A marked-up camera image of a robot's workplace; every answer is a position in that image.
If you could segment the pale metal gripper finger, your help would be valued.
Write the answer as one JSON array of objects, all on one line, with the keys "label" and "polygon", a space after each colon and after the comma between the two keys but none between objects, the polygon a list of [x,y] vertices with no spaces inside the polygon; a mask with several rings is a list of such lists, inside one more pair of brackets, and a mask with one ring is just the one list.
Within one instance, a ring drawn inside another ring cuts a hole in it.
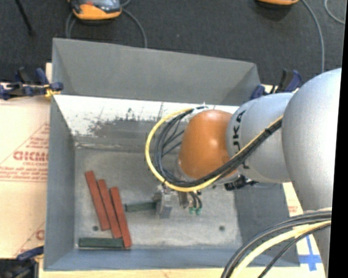
[{"label": "pale metal gripper finger", "polygon": [[173,205],[170,203],[159,202],[158,206],[158,217],[160,219],[169,219],[171,216],[171,212],[173,209]]},{"label": "pale metal gripper finger", "polygon": [[152,201],[155,203],[156,209],[164,209],[166,206],[166,199],[167,195],[163,191],[157,191],[154,193],[152,197]]}]

